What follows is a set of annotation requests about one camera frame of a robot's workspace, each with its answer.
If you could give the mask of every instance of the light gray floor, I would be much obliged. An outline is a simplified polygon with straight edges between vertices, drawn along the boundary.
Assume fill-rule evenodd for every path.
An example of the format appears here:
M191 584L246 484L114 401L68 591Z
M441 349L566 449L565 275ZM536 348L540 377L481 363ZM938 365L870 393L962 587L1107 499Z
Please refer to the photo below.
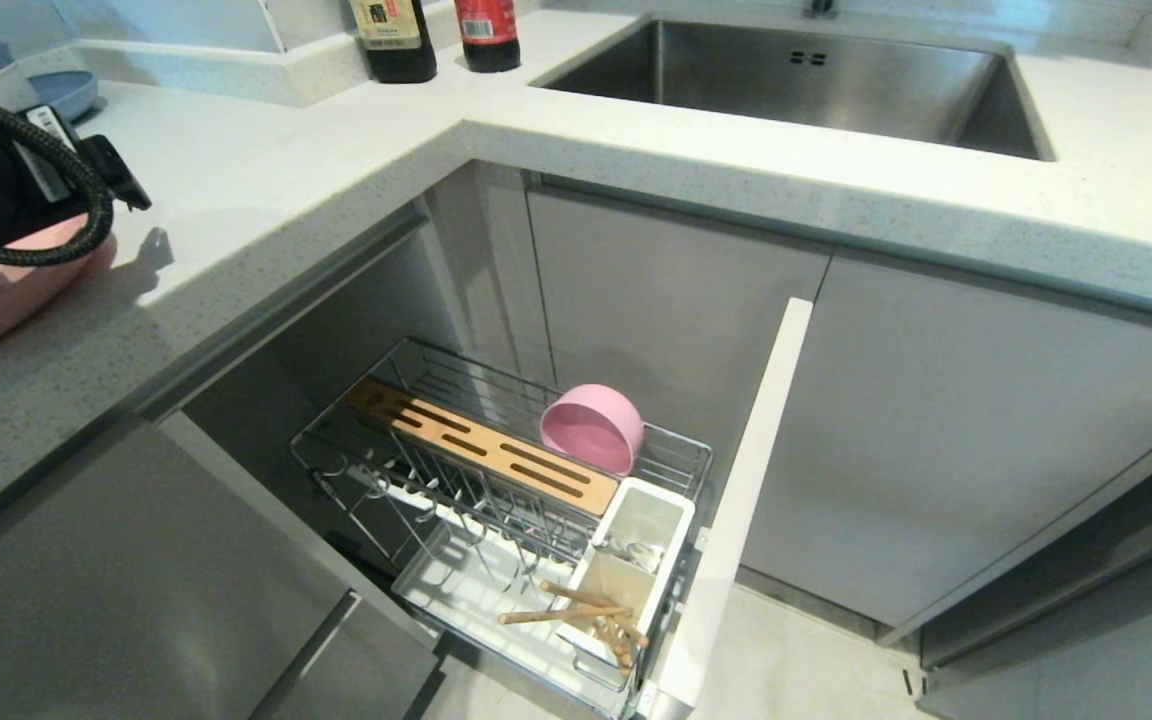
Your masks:
M901 670L917 679L915 657L737 585L692 719L932 720L914 706ZM424 720L584 717L509 680L523 694L514 692L454 659L444 662L444 673Z

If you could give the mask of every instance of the white quartz countertop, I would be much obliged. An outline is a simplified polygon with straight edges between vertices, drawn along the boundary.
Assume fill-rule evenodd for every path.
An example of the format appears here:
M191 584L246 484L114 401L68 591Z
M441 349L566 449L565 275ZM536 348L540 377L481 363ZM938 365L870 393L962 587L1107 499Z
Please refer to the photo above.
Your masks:
M477 76L453 47L426 85L305 109L103 83L81 131L109 136L156 205L120 210L111 268L0 341L0 492L473 159L1152 306L1152 71L1128 50L1016 51L1053 162L529 85L637 22L539 10L517 70Z

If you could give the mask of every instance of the black coiled cord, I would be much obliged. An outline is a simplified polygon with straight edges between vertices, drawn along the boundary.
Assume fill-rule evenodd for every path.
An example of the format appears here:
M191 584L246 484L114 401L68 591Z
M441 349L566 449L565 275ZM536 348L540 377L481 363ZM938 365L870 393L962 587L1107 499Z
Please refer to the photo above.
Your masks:
M82 258L105 242L109 229L114 227L114 196L99 174L88 168L63 143L12 111L0 108L0 132L50 161L61 176L73 183L88 205L88 223L74 233L69 242L52 247L51 250L12 250L0 247L0 265L60 265Z

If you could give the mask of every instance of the soy sauce bottle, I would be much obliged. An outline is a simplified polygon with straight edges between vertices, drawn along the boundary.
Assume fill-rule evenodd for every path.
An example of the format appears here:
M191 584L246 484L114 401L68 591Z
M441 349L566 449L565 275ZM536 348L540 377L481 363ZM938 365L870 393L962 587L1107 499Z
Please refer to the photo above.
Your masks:
M518 29L513 0L456 0L465 61L475 73L503 73L518 67Z
M420 0L349 0L378 82L429 82L438 73Z

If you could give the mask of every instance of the stainless steel sink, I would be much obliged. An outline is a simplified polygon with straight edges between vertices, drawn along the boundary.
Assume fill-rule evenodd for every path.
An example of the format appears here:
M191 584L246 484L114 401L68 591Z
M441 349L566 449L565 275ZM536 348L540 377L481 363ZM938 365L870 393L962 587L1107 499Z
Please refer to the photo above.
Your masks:
M1046 159L1002 55L655 22L545 85Z

